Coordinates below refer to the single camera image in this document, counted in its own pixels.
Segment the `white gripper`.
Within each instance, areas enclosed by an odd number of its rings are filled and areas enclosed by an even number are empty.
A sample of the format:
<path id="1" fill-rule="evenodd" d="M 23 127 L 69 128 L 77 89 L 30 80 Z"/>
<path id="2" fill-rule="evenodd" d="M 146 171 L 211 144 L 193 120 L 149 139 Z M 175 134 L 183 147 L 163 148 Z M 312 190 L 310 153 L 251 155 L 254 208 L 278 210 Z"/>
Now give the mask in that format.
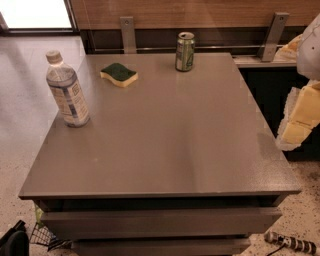
<path id="1" fill-rule="evenodd" d="M 292 151 L 320 124 L 320 14 L 308 25 L 302 35 L 293 38 L 275 54 L 276 60 L 297 62 L 300 75 L 311 79 L 306 86 L 293 87 L 287 96 L 284 118 L 276 138 L 280 150 Z"/>

